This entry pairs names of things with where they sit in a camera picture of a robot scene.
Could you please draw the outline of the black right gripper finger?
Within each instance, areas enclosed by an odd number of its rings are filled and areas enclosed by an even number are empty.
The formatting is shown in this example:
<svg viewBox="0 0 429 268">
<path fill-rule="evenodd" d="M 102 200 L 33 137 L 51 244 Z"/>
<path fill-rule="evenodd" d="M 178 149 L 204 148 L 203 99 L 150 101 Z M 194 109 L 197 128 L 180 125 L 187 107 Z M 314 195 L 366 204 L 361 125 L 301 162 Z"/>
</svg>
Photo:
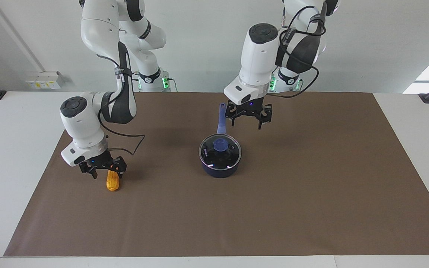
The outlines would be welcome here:
<svg viewBox="0 0 429 268">
<path fill-rule="evenodd" d="M 124 158 L 117 157 L 112 159 L 108 164 L 108 181 L 115 182 L 119 181 L 124 173 L 126 172 L 127 164 Z"/>
<path fill-rule="evenodd" d="M 87 163 L 79 163 L 79 168 L 82 173 L 90 174 L 93 179 L 97 179 L 97 171 L 95 166 L 89 166 Z"/>
</svg>

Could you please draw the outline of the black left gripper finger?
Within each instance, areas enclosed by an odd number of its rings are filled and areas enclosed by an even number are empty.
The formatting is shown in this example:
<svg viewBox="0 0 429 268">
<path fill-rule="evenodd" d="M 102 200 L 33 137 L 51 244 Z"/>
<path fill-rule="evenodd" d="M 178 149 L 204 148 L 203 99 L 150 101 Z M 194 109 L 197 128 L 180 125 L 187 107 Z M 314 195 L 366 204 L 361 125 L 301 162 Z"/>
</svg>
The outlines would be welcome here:
<svg viewBox="0 0 429 268">
<path fill-rule="evenodd" d="M 262 125 L 272 121 L 272 105 L 264 105 L 261 109 L 254 111 L 254 116 L 258 120 L 258 129 Z"/>
<path fill-rule="evenodd" d="M 231 121 L 231 126 L 235 125 L 235 119 L 245 114 L 245 109 L 242 105 L 228 103 L 225 111 L 225 117 Z"/>
</svg>

